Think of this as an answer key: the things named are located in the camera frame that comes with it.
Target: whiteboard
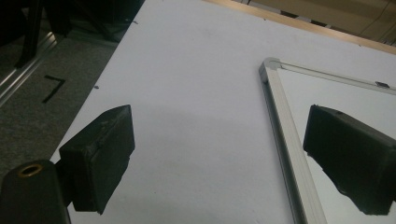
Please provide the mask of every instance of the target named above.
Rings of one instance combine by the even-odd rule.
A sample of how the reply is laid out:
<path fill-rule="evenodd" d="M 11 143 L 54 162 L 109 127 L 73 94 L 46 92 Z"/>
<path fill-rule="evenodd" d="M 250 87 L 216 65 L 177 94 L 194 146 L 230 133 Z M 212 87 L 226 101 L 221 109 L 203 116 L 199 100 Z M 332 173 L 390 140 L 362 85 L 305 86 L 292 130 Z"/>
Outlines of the whiteboard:
<path fill-rule="evenodd" d="M 308 172 L 312 175 L 312 181 L 315 188 L 308 190 L 313 191 L 311 196 L 318 196 L 319 204 L 323 213 L 317 212 L 319 216 L 325 216 L 325 222 L 335 223 L 391 223 L 396 222 L 396 203 L 393 202 L 387 216 L 368 216 L 361 212 L 358 207 L 347 197 L 342 195 L 322 171 L 322 168 L 312 158 L 308 157 L 303 151 L 302 142 L 306 123 L 311 105 L 320 105 L 342 111 L 349 116 L 360 120 L 361 122 L 379 130 L 394 139 L 396 139 L 396 90 L 392 87 L 383 89 L 375 85 L 375 82 L 357 80 L 350 77 L 321 72 L 312 68 L 305 68 L 300 65 L 291 63 L 282 63 L 277 61 L 276 65 L 268 65 L 267 72 L 262 70 L 262 74 L 278 78 L 278 82 L 269 81 L 268 76 L 263 76 L 264 82 L 269 83 L 270 89 L 276 90 L 283 94 L 286 103 L 283 109 L 288 109 L 291 114 L 291 125 L 294 127 L 283 127 L 283 134 L 287 138 L 287 130 L 296 132 L 299 142 L 296 150 L 304 154 Z M 287 150 L 290 156 L 293 151 Z"/>

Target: white surface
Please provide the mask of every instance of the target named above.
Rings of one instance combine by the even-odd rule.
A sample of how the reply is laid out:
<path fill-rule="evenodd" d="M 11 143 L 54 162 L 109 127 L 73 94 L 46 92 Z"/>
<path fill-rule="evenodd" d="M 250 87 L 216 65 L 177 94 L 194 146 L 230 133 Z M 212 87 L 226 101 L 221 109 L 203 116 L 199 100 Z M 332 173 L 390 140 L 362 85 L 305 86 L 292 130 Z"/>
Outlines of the white surface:
<path fill-rule="evenodd" d="M 311 105 L 340 110 L 368 124 L 380 132 L 396 138 L 396 95 L 330 81 L 323 78 L 277 70 L 286 93 L 301 143 Z M 321 167 L 305 153 L 311 174 L 329 224 L 394 224 L 396 205 L 393 203 L 387 216 L 366 216 L 347 197 L 338 192 L 334 183 Z"/>
<path fill-rule="evenodd" d="M 136 149 L 104 214 L 70 206 L 73 223 L 292 223 L 262 61 L 396 83 L 393 55 L 199 0 L 147 0 L 135 20 L 61 145 L 130 104 Z"/>

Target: floor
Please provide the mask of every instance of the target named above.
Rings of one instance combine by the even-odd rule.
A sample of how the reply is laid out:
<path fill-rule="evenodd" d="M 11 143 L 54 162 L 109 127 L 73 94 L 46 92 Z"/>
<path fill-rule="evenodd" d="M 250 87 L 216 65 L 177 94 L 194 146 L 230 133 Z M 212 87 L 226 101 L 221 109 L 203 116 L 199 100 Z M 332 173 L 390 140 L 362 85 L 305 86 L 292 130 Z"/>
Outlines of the floor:
<path fill-rule="evenodd" d="M 72 24 L 64 38 L 43 19 L 41 49 L 28 68 L 14 68 L 23 38 L 0 47 L 0 184 L 18 165 L 52 156 L 116 49 L 88 22 Z M 128 24 L 106 27 L 121 39 Z"/>

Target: whiteboard frame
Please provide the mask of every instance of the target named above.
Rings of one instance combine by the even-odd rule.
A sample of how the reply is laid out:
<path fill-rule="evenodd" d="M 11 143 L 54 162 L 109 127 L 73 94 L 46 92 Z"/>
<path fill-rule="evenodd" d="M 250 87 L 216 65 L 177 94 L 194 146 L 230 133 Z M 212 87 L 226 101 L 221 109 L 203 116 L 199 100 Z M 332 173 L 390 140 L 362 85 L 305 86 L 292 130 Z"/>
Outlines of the whiteboard frame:
<path fill-rule="evenodd" d="M 368 90 L 396 95 L 394 87 L 382 88 L 375 82 L 347 77 L 327 71 L 267 58 L 260 68 L 262 87 L 267 102 L 276 147 L 288 189 L 290 206 L 295 223 L 326 224 L 314 180 L 305 158 L 303 145 L 297 134 L 288 100 L 278 70 L 284 69 L 312 77 L 320 77 Z"/>

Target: gray floor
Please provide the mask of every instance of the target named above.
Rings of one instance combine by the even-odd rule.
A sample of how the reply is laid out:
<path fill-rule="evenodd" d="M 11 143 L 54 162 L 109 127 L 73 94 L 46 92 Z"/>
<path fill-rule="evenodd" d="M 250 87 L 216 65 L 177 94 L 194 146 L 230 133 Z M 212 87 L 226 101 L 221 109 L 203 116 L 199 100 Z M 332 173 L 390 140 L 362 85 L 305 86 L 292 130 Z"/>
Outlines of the gray floor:
<path fill-rule="evenodd" d="M 95 42 L 63 39 L 0 107 L 0 183 L 12 168 L 51 157 L 117 46 Z M 18 44 L 0 48 L 0 79 L 12 69 L 20 49 Z M 64 84 L 43 103 L 60 83 L 49 77 Z"/>

